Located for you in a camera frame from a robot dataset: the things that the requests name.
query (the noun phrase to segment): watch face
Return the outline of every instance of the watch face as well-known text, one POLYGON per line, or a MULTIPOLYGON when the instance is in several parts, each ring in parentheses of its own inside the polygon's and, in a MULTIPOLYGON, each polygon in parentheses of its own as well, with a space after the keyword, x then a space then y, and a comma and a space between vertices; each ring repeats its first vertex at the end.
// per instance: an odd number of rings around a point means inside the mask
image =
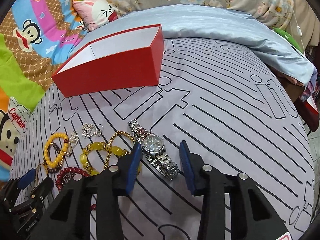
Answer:
POLYGON ((164 146, 164 142, 161 137, 155 134, 150 134, 143 139, 142 146, 147 151, 158 152, 164 146))

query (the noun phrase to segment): white star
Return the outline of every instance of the white star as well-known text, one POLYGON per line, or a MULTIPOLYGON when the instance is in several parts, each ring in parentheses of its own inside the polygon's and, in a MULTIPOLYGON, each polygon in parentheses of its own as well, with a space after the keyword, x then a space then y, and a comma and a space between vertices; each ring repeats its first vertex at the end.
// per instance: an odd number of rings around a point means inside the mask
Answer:
POLYGON ((49 49, 46 50, 46 54, 50 53, 51 51, 54 51, 54 48, 57 47, 57 45, 51 46, 49 49))

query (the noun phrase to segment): watch band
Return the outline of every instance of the watch band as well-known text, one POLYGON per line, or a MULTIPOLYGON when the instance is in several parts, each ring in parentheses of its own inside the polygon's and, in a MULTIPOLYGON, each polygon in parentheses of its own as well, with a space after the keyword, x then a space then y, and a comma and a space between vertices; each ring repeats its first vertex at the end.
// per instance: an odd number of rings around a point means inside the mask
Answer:
MULTIPOLYGON (((128 122, 128 126, 136 141, 141 141, 142 138, 151 134, 138 124, 137 120, 128 122)), ((145 154, 148 162, 165 178, 172 180, 178 175, 178 166, 171 160, 166 152, 156 154, 155 156, 145 154)))

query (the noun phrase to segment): pink pillow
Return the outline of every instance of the pink pillow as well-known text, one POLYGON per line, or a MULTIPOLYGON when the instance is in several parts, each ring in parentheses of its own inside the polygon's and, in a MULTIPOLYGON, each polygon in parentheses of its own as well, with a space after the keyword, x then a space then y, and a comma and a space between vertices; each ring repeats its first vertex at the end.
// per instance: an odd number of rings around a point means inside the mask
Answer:
POLYGON ((73 1, 72 6, 89 31, 118 19, 115 9, 106 0, 73 1))

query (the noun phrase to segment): silver watch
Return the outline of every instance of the silver watch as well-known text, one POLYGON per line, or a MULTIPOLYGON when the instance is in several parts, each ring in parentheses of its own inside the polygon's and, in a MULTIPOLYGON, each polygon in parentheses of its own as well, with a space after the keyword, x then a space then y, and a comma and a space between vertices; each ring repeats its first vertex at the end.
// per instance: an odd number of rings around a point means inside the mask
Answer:
POLYGON ((128 122, 128 126, 134 139, 141 143, 148 162, 167 179, 175 178, 178 175, 178 166, 167 155, 163 139, 144 129, 135 119, 128 122))

